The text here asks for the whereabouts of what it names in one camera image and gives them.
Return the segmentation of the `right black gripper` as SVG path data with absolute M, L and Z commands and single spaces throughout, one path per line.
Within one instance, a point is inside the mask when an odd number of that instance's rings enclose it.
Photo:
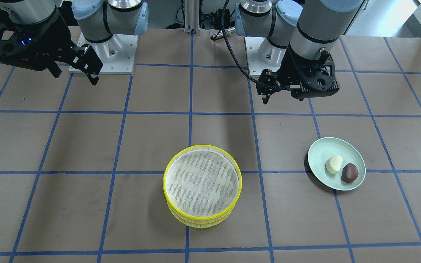
M 0 23 L 0 62 L 5 65 L 42 71 L 48 69 L 54 77 L 64 62 L 83 72 L 92 85 L 97 85 L 103 63 L 90 44 L 75 45 L 70 30 L 58 9 L 31 25 L 12 22 L 3 15 Z

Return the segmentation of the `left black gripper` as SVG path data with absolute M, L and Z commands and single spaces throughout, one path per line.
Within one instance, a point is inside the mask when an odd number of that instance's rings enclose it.
M 317 60 L 310 60 L 288 49 L 278 73 L 270 69 L 262 70 L 256 90 L 263 104 L 266 105 L 270 96 L 280 91 L 280 85 L 290 88 L 292 97 L 298 100 L 337 93 L 340 87 L 335 76 L 334 60 L 326 49 L 319 50 L 318 55 L 320 57 Z

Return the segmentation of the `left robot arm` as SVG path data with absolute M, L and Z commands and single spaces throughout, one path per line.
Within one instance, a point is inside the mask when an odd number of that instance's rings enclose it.
M 236 4 L 237 35 L 263 37 L 269 46 L 284 51 L 278 70 L 264 69 L 258 79 L 251 78 L 264 104 L 280 91 L 304 100 L 340 90 L 330 51 L 361 4 L 360 0 L 240 0 Z

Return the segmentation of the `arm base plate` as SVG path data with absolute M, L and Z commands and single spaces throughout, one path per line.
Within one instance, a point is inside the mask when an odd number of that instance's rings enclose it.
M 133 75 L 137 35 L 115 34 L 105 43 L 90 43 L 80 34 L 79 45 L 91 44 L 103 63 L 100 74 Z
M 251 77 L 259 77 L 264 69 L 279 70 L 286 48 L 276 47 L 264 37 L 245 37 L 244 43 Z

